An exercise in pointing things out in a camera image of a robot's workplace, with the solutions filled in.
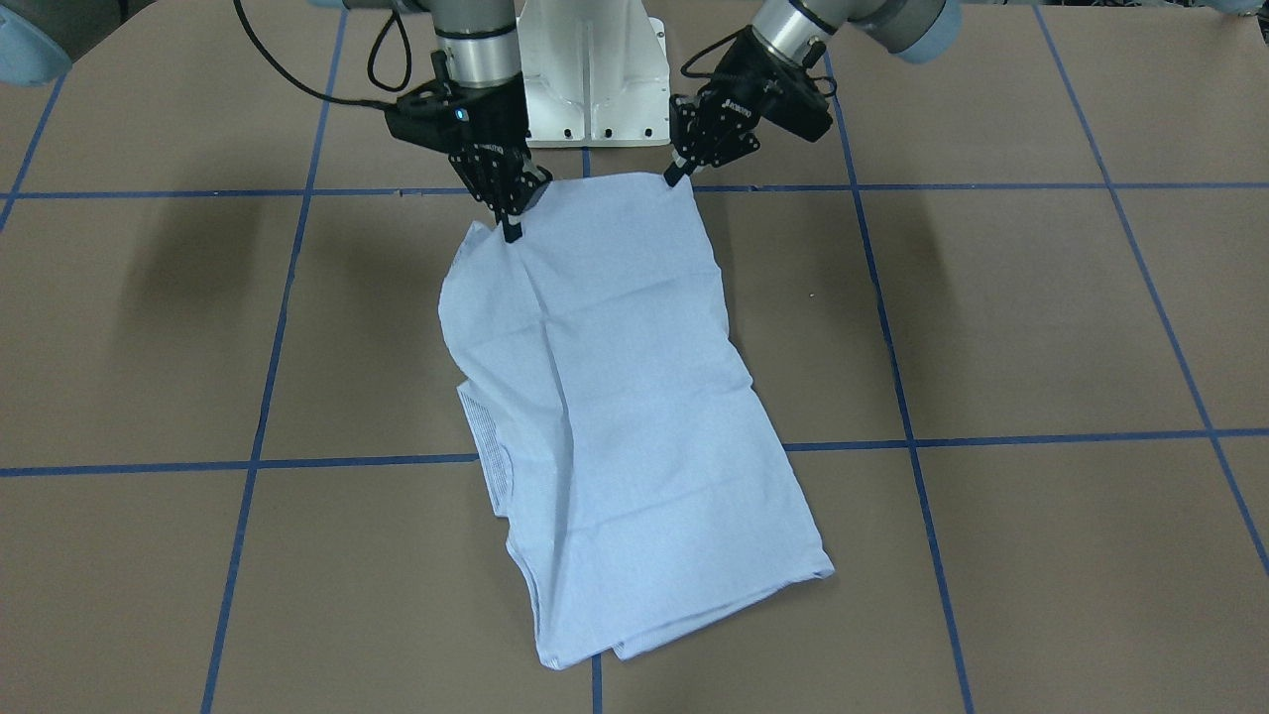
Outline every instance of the light blue cloth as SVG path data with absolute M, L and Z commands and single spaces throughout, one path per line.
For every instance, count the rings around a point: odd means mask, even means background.
M 727 340 L 688 180 L 555 181 L 514 243 L 472 224 L 440 320 L 547 667 L 633 657 L 832 573 Z

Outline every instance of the white mounting bracket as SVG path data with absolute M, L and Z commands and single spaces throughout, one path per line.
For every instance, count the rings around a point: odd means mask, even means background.
M 665 24 L 641 0 L 528 0 L 519 36 L 530 147 L 670 142 Z

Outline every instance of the blue end cap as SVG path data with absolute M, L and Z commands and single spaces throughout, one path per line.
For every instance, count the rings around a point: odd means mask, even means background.
M 39 86 L 71 71 L 71 58 L 44 30 L 0 5 L 0 81 Z
M 929 62 L 952 47 L 956 36 L 961 33 L 961 0 L 947 0 L 934 24 L 911 47 L 895 55 L 905 62 L 920 65 Z
M 1211 5 L 1226 15 L 1246 15 L 1255 13 L 1264 5 L 1264 0 L 1203 0 L 1204 5 Z

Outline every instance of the folded shirt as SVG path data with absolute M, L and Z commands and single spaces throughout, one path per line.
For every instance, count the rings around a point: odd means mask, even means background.
M 688 180 L 557 180 L 514 243 L 473 223 L 440 321 L 547 667 L 633 657 L 832 573 L 727 339 Z

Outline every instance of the folded fabric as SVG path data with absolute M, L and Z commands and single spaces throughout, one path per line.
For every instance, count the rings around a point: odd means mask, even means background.
M 832 573 L 753 380 L 692 186 L 551 184 L 475 223 L 440 321 L 538 654 L 628 658 Z

